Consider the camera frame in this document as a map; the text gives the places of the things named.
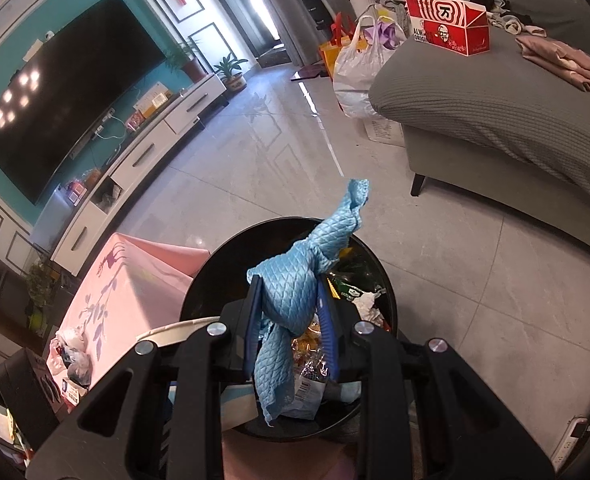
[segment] red paper box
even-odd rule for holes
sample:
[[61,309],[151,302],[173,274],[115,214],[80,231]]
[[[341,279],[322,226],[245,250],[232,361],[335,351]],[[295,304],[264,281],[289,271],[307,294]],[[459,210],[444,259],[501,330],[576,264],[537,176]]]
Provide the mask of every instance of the red paper box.
[[413,36],[472,56],[490,49],[486,8],[462,0],[406,0]]

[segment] electrical outlet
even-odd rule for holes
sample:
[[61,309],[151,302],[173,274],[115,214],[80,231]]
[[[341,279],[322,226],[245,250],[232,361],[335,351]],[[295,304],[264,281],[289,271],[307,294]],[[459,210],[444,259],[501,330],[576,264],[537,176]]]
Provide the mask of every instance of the electrical outlet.
[[115,108],[111,108],[106,112],[106,115],[102,117],[102,123],[105,123],[108,119],[115,115]]
[[553,468],[555,471],[559,471],[562,465],[566,462],[566,459],[573,451],[573,448],[578,443],[578,440],[584,432],[586,431],[586,424],[587,420],[583,416],[578,416],[574,418],[569,424],[568,428],[558,445],[558,448],[555,450],[553,455],[550,458],[550,461],[553,463]]

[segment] white tv cabinet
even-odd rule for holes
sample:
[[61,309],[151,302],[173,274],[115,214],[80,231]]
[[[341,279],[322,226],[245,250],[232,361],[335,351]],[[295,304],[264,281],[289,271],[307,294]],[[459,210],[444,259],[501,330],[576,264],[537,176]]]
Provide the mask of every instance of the white tv cabinet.
[[[51,260],[77,276],[121,207],[163,156],[200,120],[199,113],[224,93],[225,86],[209,75],[182,92],[159,112],[88,190],[64,231]],[[121,194],[107,210],[100,208],[104,193],[114,185]]]

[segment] pink table cover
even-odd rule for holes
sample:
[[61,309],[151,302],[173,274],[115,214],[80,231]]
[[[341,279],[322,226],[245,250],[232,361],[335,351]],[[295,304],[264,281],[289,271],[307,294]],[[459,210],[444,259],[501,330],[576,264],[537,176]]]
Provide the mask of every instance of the pink table cover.
[[[207,250],[177,247],[115,233],[92,264],[61,329],[84,330],[92,363],[91,388],[132,348],[141,333],[179,321]],[[55,377],[60,386],[66,371]]]

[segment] drawer handle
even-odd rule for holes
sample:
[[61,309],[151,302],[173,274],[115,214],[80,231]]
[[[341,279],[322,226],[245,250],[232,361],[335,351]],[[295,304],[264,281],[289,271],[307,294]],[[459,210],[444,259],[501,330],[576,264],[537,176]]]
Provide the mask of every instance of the drawer handle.
[[196,108],[197,105],[199,103],[201,103],[202,101],[204,101],[204,99],[206,99],[206,97],[208,97],[208,96],[209,96],[209,93],[206,92],[203,96],[201,96],[199,99],[197,99],[197,101],[195,101],[186,111],[190,112],[193,108]]
[[77,240],[75,240],[75,243],[73,244],[73,246],[70,248],[71,251],[76,251],[77,248],[79,247],[79,244],[81,243],[81,241],[83,240],[84,236],[86,236],[86,233],[88,232],[88,228],[84,227],[82,229],[82,232],[79,233],[79,236],[77,237]]
[[142,160],[144,160],[144,159],[145,159],[145,158],[148,156],[148,154],[149,154],[150,152],[152,152],[152,151],[153,151],[153,148],[155,148],[155,142],[151,143],[151,145],[150,145],[149,147],[147,147],[147,148],[146,148],[146,151],[145,151],[144,153],[142,153],[141,155],[139,155],[139,158],[138,158],[138,159],[137,159],[135,162],[133,162],[133,168],[135,168],[136,166],[138,166],[138,165],[139,165],[139,163],[140,163]]

